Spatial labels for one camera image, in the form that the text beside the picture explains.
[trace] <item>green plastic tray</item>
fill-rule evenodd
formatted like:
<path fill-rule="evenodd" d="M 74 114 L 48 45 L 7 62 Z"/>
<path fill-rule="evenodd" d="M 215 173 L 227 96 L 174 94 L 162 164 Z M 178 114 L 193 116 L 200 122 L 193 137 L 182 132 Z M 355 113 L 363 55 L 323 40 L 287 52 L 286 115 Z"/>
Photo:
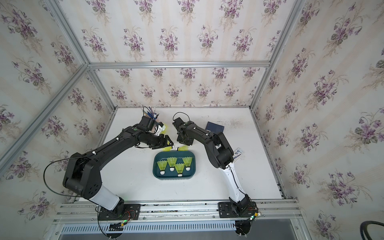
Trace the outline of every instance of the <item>green plastic tray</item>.
<path fill-rule="evenodd" d="M 169 164 L 167 164 L 167 167 L 165 169 L 164 175 L 160 174 L 160 169 L 157 165 L 157 161 L 160 160 L 167 160 L 168 157 L 177 157 L 176 163 L 184 163 L 183 157 L 192 157 L 192 163 L 191 163 L 191 169 L 187 171 L 184 167 L 183 176 L 178 177 L 176 169 L 171 172 L 169 170 Z M 189 179 L 191 178 L 195 172 L 196 172 L 196 161 L 195 161 L 195 155 L 190 151 L 169 151 L 169 152 L 159 152 L 155 156 L 155 160 L 153 161 L 153 176 L 160 180 L 170 180 L 170 179 Z"/>

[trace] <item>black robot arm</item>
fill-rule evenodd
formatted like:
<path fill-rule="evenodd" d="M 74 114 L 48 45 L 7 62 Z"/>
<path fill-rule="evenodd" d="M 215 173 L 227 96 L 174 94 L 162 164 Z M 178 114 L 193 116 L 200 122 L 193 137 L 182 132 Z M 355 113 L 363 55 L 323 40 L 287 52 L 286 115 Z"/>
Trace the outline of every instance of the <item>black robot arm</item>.
<path fill-rule="evenodd" d="M 194 139 L 202 143 L 207 151 L 208 159 L 214 167 L 225 169 L 228 164 L 233 162 L 233 150 L 222 132 L 216 134 L 207 131 L 194 122 L 184 122 L 181 118 L 175 119 L 173 126 L 177 130 L 179 143 L 190 146 Z"/>
<path fill-rule="evenodd" d="M 240 185 L 233 164 L 233 150 L 224 133 L 207 131 L 197 126 L 194 122 L 184 122 L 181 118 L 175 119 L 173 126 L 177 130 L 177 141 L 179 143 L 190 146 L 193 144 L 194 139 L 201 142 L 205 147 L 211 164 L 219 168 L 224 174 L 230 196 L 230 208 L 233 214 L 236 217 L 242 217 L 247 214 L 249 215 L 249 209 L 258 212 L 256 204 L 251 201 Z"/>
<path fill-rule="evenodd" d="M 143 116 L 139 124 L 123 129 L 118 136 L 102 146 L 85 154 L 73 154 L 71 158 L 77 159 L 68 161 L 63 186 L 104 207 L 116 218 L 122 216 L 124 201 L 103 186 L 100 171 L 117 155 L 130 147 L 138 146 L 141 142 L 151 149 L 172 146 L 173 142 L 168 135 L 156 136 L 149 132 L 154 124 L 153 119 Z"/>

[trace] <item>metal vent grille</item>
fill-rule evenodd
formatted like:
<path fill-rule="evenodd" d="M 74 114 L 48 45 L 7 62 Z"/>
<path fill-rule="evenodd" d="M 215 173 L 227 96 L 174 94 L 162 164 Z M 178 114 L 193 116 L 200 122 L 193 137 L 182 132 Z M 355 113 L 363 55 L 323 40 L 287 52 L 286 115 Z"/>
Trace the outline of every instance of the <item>metal vent grille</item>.
<path fill-rule="evenodd" d="M 105 233 L 149 233 L 149 232 L 200 232 L 236 230 L 235 221 L 191 221 L 191 222 L 135 222 L 124 226 L 122 231 L 108 231 L 111 223 L 100 223 Z M 61 234 L 100 233 L 97 223 L 65 224 Z"/>

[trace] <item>black hose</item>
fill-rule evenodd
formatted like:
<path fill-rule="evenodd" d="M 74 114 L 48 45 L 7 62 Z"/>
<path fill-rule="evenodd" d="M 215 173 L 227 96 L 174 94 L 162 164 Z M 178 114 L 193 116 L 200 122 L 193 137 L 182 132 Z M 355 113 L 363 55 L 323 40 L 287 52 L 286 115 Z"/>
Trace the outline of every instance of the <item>black hose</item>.
<path fill-rule="evenodd" d="M 376 222 L 376 221 L 365 221 L 365 222 L 362 222 L 360 224 L 360 234 L 361 234 L 361 238 L 363 240 L 366 240 L 366 238 L 364 237 L 364 234 L 367 237 L 367 240 L 372 240 L 372 238 L 370 237 L 370 235 L 368 233 L 368 229 L 367 229 L 369 224 L 376 224 L 376 225 L 380 225 L 380 226 L 384 227 L 384 223 L 382 223 L 382 222 Z"/>

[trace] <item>floral wallpaper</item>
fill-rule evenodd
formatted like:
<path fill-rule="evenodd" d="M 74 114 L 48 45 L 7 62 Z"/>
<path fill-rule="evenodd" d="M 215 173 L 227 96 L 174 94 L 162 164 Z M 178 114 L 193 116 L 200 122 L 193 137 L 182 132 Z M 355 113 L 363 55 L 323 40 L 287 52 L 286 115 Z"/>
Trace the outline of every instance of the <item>floral wallpaper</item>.
<path fill-rule="evenodd" d="M 382 7 L 308 0 L 254 108 L 313 239 L 358 239 L 361 222 L 384 222 Z"/>
<path fill-rule="evenodd" d="M 119 107 L 169 107 L 248 106 L 264 71 L 264 68 L 158 68 L 100 69 L 96 73 Z"/>
<path fill-rule="evenodd" d="M 80 66 L 43 0 L 0 2 L 0 157 Z"/>
<path fill-rule="evenodd" d="M 270 59 L 294 1 L 59 3 L 93 62 L 247 61 Z M 307 7 L 310 13 L 303 22 L 317 12 L 317 6 Z M 350 25 L 357 27 L 358 21 Z"/>
<path fill-rule="evenodd" d="M 5 109 L 2 115 L 12 119 L 7 106 L 2 108 Z M 0 177 L 0 209 L 7 215 L 1 221 L 3 237 L 44 238 L 58 205 L 73 200 L 72 197 L 58 196 L 45 187 L 42 180 L 45 166 L 95 147 L 109 116 L 92 82 L 84 76 Z M 68 161 L 52 164 L 46 171 L 46 180 L 55 191 L 72 195 L 71 191 L 62 186 L 67 164 Z M 22 227 L 23 231 L 6 231 L 13 229 L 15 224 Z"/>

